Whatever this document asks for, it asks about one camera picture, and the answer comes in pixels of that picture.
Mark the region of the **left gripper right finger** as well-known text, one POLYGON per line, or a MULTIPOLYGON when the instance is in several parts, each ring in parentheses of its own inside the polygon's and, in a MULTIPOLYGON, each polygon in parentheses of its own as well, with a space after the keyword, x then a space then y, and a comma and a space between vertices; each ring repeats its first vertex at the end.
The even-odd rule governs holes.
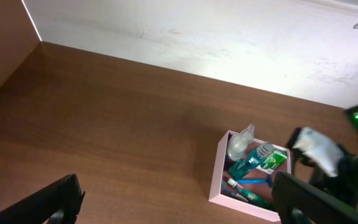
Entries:
POLYGON ((275 175, 272 198, 282 223, 358 224, 358 210, 286 172, 275 175))

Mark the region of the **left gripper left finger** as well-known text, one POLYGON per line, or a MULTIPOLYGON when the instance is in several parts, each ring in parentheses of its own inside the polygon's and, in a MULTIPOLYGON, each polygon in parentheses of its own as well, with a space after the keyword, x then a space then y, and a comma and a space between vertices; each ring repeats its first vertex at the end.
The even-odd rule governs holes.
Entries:
POLYGON ((75 223, 85 193, 68 174, 0 211, 0 223, 75 223))

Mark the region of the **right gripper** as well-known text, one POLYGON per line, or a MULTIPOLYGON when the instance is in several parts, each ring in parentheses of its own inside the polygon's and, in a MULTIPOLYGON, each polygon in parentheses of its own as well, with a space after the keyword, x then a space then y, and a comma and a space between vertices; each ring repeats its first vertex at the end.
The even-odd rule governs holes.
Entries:
POLYGON ((292 148, 295 143, 295 135, 300 132, 300 129, 295 128, 287 142, 287 148, 293 153, 292 171, 295 171, 297 162, 313 168, 308 181, 310 185, 356 207, 358 205, 358 155, 349 153, 345 147, 335 142, 344 151, 345 157, 339 161, 338 176, 328 177, 314 161, 303 155, 299 149, 292 148))

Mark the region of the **blue disposable razor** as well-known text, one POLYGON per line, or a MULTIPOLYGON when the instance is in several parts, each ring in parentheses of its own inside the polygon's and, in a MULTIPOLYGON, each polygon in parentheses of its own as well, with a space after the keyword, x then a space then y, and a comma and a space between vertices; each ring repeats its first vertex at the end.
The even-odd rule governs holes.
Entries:
POLYGON ((239 184, 267 184, 271 189, 273 187, 273 180, 271 175, 267 175, 264 179, 240 179, 239 184))

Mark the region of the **green red toothpaste tube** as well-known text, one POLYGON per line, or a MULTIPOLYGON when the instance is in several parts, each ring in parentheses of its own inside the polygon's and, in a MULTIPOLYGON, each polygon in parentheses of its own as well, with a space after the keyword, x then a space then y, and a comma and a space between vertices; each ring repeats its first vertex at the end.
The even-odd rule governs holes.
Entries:
POLYGON ((239 192, 243 197, 245 197, 250 203, 255 206, 267 209, 267 210, 274 210, 273 204, 269 201, 266 201, 262 197, 258 196, 257 194, 245 189, 241 184, 239 184, 234 179, 228 179, 227 183, 239 192))

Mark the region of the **green white small carton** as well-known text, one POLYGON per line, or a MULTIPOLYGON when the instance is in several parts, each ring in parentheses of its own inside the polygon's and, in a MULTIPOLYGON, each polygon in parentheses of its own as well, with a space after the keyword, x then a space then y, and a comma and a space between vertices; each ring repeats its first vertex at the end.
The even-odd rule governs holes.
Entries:
POLYGON ((257 169, 266 174, 272 174, 287 160, 287 158, 288 154, 286 151, 275 149, 273 153, 271 153, 271 155, 257 167, 257 169))

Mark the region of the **teal mouthwash bottle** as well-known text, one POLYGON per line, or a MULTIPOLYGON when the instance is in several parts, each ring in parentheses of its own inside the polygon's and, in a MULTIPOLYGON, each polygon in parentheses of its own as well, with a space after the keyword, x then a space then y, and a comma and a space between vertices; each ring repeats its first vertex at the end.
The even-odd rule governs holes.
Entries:
POLYGON ((229 174, 234 180, 239 180, 247 175, 252 169, 257 168, 274 151, 270 143, 263 143, 253 149, 245 159, 241 159, 229 168, 229 174))

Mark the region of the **clear spray bottle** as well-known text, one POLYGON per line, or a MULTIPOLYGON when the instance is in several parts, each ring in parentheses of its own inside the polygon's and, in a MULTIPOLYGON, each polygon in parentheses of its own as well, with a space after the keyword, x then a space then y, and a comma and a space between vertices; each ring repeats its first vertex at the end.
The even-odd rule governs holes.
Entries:
POLYGON ((248 147, 254 140, 255 125, 250 124, 246 129, 238 134, 233 134, 227 144, 226 155, 230 161, 240 160, 248 147))

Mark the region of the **blue white toothbrush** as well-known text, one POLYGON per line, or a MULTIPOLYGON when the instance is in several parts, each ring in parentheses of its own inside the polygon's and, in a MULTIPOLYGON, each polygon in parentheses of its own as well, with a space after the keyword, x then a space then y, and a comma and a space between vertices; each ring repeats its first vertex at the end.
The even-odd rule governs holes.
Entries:
POLYGON ((221 182, 221 190, 224 193, 228 194, 229 196, 232 196, 233 198, 236 198, 242 202, 248 202, 248 200, 245 197, 243 197, 241 194, 239 194, 233 190, 229 190, 227 187, 227 183, 225 181, 221 182))

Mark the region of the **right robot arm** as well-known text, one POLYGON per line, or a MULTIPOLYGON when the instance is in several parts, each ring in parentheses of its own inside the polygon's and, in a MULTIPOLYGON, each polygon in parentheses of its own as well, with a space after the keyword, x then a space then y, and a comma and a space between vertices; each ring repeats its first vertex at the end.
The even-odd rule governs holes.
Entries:
MULTIPOLYGON (((358 134, 358 105, 345 109, 351 126, 358 134)), ((296 163, 313 168, 309 184, 356 207, 358 204, 358 155, 310 128, 295 128, 287 142, 293 154, 292 172, 296 163)))

